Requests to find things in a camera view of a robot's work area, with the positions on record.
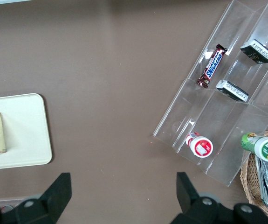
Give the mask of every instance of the red and white container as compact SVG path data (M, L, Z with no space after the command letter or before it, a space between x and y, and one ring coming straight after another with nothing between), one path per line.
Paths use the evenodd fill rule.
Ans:
M186 144L193 154L199 158L206 158L213 152L212 142L208 138L200 136L197 132L186 136Z

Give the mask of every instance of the snickers bar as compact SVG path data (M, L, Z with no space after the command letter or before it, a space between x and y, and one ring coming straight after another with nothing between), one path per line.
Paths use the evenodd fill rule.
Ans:
M222 47L220 44L217 45L216 50L209 59L209 62L202 76L200 76L200 78L196 82L198 85L203 86L204 88L208 87L208 84L210 83L210 80L215 71L217 70L219 63L221 62L226 51L226 48Z

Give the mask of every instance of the wicker basket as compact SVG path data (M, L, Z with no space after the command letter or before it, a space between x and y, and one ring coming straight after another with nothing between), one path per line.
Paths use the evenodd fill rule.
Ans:
M241 183L249 203L261 208L268 216L268 208L261 199L255 156L252 153L241 169Z

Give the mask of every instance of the brown table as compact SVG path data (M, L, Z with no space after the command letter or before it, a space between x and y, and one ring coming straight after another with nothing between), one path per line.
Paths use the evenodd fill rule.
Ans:
M0 5L0 97L45 99L53 159L0 169L0 198L42 193L61 172L73 196L59 223L167 224L176 172L232 208L226 187L152 133L229 0L34 0ZM267 0L241 0L258 9Z

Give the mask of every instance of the snack canister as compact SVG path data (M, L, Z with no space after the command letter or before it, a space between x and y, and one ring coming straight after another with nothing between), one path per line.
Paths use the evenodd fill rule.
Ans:
M186 136L186 144L193 154L199 158L206 158L213 152L212 142L208 138L200 136L197 132Z
M268 137L247 133L241 138L241 146L258 158L268 162Z

